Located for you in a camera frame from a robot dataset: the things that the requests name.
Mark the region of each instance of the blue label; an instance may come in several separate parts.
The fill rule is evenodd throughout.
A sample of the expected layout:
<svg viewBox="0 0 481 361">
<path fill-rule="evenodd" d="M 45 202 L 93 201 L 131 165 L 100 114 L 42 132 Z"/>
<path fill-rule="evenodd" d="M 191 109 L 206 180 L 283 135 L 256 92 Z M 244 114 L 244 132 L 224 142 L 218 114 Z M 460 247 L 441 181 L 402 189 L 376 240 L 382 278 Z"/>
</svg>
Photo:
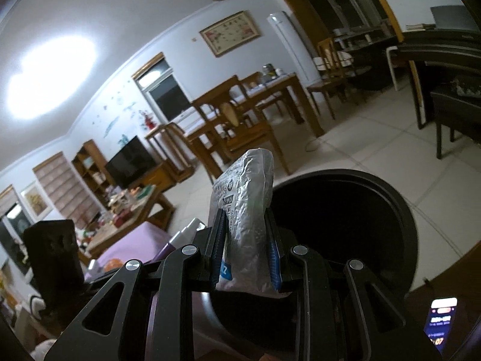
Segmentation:
<svg viewBox="0 0 481 361">
<path fill-rule="evenodd" d="M 230 264 L 222 261 L 222 266 L 220 267 L 220 276 L 228 281 L 232 281 L 232 270 Z"/>
</svg>

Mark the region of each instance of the piano bench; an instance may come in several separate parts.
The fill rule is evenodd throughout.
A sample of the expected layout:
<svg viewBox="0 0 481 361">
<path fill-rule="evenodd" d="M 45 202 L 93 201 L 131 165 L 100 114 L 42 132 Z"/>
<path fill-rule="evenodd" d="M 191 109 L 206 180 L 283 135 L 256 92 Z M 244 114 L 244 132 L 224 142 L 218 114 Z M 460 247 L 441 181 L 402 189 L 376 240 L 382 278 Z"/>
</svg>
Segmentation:
<svg viewBox="0 0 481 361">
<path fill-rule="evenodd" d="M 436 121 L 436 157 L 442 158 L 441 125 L 451 129 L 450 140 L 454 141 L 454 131 L 481 142 L 481 99 L 462 97 L 448 86 L 439 86 L 431 91 Z"/>
</svg>

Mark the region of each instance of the picture frame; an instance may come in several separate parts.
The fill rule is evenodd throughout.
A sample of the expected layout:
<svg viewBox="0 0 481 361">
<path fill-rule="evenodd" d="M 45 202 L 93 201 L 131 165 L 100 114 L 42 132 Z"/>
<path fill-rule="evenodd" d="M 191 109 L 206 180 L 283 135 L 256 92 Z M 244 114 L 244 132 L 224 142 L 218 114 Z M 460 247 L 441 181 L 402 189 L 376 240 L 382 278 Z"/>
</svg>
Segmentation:
<svg viewBox="0 0 481 361">
<path fill-rule="evenodd" d="M 205 43 L 216 57 L 261 36 L 246 11 L 240 11 L 200 31 Z"/>
<path fill-rule="evenodd" d="M 37 182 L 30 183 L 20 195 L 34 222 L 43 220 L 52 211 L 49 201 Z"/>
</svg>

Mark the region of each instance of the white ceiling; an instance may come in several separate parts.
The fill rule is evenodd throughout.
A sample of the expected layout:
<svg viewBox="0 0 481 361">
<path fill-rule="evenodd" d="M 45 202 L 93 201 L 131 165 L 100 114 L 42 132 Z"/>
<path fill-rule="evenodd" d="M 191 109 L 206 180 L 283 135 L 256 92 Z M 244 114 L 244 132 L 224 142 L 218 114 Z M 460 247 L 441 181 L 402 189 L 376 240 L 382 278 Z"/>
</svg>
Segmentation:
<svg viewBox="0 0 481 361">
<path fill-rule="evenodd" d="M 159 33 L 210 0 L 21 0 L 0 33 L 0 170 L 64 135 L 100 86 Z M 54 111 L 15 119 L 6 106 L 9 79 L 27 52 L 50 39 L 81 35 L 96 64 L 79 90 Z"/>
</svg>

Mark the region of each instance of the lit phone screen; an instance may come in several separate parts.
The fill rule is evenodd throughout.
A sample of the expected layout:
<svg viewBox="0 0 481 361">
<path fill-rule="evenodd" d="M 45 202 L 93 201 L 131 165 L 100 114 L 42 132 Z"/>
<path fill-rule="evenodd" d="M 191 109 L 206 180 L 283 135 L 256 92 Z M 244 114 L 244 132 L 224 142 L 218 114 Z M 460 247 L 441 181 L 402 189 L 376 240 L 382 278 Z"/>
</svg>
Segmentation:
<svg viewBox="0 0 481 361">
<path fill-rule="evenodd" d="M 458 299 L 456 298 L 440 298 L 431 303 L 424 332 L 440 353 L 443 352 L 449 331 L 453 325 L 457 305 Z"/>
</svg>

